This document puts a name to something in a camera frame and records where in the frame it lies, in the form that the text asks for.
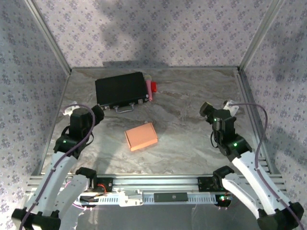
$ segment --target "red object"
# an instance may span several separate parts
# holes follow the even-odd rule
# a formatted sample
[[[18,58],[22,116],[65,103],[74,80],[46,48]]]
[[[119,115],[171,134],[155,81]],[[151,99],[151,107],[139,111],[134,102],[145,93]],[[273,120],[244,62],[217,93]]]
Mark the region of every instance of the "red object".
[[[157,83],[152,81],[152,92],[157,92]]]

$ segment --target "wall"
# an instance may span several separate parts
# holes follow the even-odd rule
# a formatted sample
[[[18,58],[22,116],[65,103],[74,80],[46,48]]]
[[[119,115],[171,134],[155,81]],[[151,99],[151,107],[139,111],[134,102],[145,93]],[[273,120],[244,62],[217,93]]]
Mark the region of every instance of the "wall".
[[[307,210],[307,2],[287,0],[246,69],[268,112],[268,148],[288,194]]]
[[[71,68],[238,66],[270,0],[35,0]]]
[[[22,0],[0,1],[0,229],[12,229],[66,74]]]

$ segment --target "pink object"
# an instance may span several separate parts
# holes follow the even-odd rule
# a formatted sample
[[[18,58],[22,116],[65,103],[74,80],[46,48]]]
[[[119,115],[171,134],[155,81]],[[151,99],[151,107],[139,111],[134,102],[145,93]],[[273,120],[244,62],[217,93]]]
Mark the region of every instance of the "pink object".
[[[151,80],[146,80],[146,85],[147,85],[149,101],[152,101],[153,100],[152,81]]]

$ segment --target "enclosure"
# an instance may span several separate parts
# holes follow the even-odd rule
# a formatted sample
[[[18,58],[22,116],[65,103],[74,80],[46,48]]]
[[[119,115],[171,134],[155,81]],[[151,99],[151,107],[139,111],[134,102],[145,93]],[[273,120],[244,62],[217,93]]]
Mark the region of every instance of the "enclosure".
[[[99,174],[210,175],[224,165],[234,168],[211,146],[212,127],[199,110],[204,102],[216,108],[225,100],[256,102],[269,117],[260,163],[307,209],[306,1],[3,0],[0,8],[0,194],[6,217],[1,228],[14,228],[13,210],[36,186],[31,180],[46,172],[55,141],[69,124],[61,108],[73,102],[93,107],[96,79],[137,71],[157,82],[153,101],[129,113],[105,110],[93,143],[71,173],[89,167]],[[264,131],[263,112],[241,106],[236,117],[236,132],[255,150]],[[148,122],[158,143],[131,152],[124,132]],[[180,219],[172,225],[156,216],[164,223],[157,229],[213,229],[199,222],[200,212],[217,222],[231,219],[229,212],[217,217],[215,207],[197,207],[103,209],[109,218],[95,210],[80,216],[77,229],[99,229],[97,218],[109,229],[121,223],[144,229],[157,212]],[[245,207],[237,212],[245,213]],[[71,208],[65,221],[76,222],[79,213]],[[131,216],[112,220],[125,213]],[[249,214],[246,219],[256,223]],[[137,217],[145,222],[129,222]]]

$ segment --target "small orange block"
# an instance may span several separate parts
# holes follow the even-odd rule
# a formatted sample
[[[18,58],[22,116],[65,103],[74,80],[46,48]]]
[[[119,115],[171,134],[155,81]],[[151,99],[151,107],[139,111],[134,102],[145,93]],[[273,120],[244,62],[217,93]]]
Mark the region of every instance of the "small orange block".
[[[131,151],[135,151],[158,142],[152,123],[125,131],[127,142]]]

